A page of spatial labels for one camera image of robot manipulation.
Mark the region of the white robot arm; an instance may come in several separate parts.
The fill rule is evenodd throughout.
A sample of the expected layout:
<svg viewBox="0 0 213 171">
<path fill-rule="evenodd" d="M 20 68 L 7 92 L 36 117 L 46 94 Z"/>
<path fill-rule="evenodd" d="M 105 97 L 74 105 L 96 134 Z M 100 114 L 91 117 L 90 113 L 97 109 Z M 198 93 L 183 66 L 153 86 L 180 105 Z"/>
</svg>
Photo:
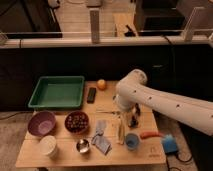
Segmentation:
<svg viewBox="0 0 213 171">
<path fill-rule="evenodd" d="M 155 90 L 146 86 L 147 76 L 134 69 L 116 84 L 116 104 L 123 111 L 144 104 L 147 107 L 213 136 L 213 102 Z"/>
</svg>

